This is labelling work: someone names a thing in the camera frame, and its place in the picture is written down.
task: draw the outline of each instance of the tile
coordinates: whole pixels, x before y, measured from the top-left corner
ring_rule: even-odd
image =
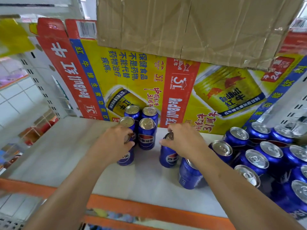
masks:
[[[12,86],[2,89],[0,91],[0,94],[6,99],[10,99],[11,97],[14,97],[20,92],[22,92],[22,88],[19,85],[14,84]]]
[[[25,92],[10,98],[8,102],[21,114],[30,110],[35,105]]]
[[[20,82],[18,82],[18,85],[23,89],[27,89],[30,88],[31,86],[35,85],[34,81],[32,80],[32,78],[28,77],[26,79],[21,80]]]
[[[6,99],[2,95],[0,95],[0,104],[5,102],[5,101],[6,101]]]
[[[29,98],[34,102],[41,102],[44,100],[44,96],[41,94],[36,85],[25,90],[25,93],[29,96]]]
[[[6,127],[19,117],[19,113],[7,101],[0,104],[0,125]]]

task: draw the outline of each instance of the yellow can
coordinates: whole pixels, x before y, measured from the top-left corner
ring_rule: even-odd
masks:
[[[120,117],[124,117],[125,109],[130,105],[138,106],[140,109],[147,107],[143,100],[123,87],[113,90],[106,100],[106,107]]]
[[[200,73],[194,91],[222,117],[247,110],[265,98],[247,69],[220,65]]]

